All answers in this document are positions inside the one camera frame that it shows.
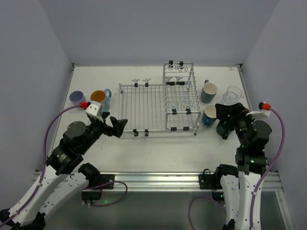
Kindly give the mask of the grey blue mug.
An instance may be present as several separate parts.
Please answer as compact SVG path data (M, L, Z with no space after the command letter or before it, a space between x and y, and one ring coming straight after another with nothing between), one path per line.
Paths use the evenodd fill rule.
M206 104L210 103L216 96L217 92L217 86L214 83L209 82L209 80L205 80L201 89L201 101Z

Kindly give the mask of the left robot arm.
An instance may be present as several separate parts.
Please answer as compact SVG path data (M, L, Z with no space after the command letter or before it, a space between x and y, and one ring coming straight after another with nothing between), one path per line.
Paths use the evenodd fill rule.
M42 230L45 218L69 196L83 189L98 189L100 171L90 163L82 164L83 155L102 136L121 137L127 119L90 118L90 125L76 121L69 124L59 145L47 157L45 166L28 192L13 207L0 212L1 225L13 230Z

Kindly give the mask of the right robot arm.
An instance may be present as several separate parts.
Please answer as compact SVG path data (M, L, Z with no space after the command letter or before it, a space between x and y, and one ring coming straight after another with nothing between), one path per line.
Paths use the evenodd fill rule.
M267 169L265 145L272 132L263 121L270 116L270 105L260 103L258 111L249 111L241 103L215 105L216 117L235 131L240 146L235 166L221 164L217 179L224 192L225 230L260 230L260 204L263 176Z

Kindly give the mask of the clear glass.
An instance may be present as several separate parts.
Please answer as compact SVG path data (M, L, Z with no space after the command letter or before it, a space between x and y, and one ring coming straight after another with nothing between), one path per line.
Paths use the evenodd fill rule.
M236 86L229 86L223 94L223 101L226 105L233 105L238 103L242 97L242 91Z

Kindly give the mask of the lavender plastic cup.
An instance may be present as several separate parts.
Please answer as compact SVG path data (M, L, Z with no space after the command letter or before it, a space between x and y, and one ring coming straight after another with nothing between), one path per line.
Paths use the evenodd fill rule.
M69 100L73 105L80 105L82 102L87 102L85 95L82 91L73 91L69 95Z

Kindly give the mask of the dark green mug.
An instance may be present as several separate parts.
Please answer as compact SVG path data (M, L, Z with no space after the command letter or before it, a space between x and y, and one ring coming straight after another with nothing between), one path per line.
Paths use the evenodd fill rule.
M218 135L222 137L222 139L228 139L229 135L234 131L234 127L229 125L226 121L220 120L217 127L216 132Z

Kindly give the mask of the light blue ceramic mug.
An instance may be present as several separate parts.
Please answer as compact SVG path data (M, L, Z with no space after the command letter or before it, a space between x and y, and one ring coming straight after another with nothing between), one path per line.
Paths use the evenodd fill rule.
M110 109L110 100L112 97L112 92L110 89L105 89L105 90L97 90L94 91L90 99L91 101L96 101L99 102L103 107L104 107L104 112L108 112Z

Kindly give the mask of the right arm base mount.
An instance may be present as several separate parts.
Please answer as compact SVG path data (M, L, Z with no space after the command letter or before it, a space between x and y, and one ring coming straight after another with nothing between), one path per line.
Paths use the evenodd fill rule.
M198 175L200 189L211 190L213 200L219 203L225 201L224 193L217 191L222 189L220 183L221 176L223 175L222 172L222 167L218 166L214 173L211 173L209 169L204 169L203 172Z

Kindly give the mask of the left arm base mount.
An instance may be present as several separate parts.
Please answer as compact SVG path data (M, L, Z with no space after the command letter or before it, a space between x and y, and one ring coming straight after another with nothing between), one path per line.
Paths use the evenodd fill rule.
M95 187L99 185L103 185L115 180L114 174L100 174L98 179L95 182L90 182L88 187ZM113 184L104 185L103 187L97 188L95 190L91 190L89 192L82 191L81 199L84 202L93 204L94 201L98 201L102 198L102 194L104 190L113 189Z

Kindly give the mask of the aluminium frame rail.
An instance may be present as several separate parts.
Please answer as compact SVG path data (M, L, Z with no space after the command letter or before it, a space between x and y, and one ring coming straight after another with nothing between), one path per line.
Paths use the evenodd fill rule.
M128 192L222 192L221 189L200 189L198 178L200 172L101 172L100 174L113 174L116 181L122 181L128 186ZM124 190L124 185L116 183L112 191ZM277 172L267 174L262 191L283 191Z

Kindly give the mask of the dark blue mug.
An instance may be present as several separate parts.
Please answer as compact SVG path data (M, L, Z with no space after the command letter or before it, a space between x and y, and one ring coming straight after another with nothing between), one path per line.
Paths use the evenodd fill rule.
M215 123L216 117L216 108L214 104L207 105L203 110L202 115L202 124L204 126L211 126Z

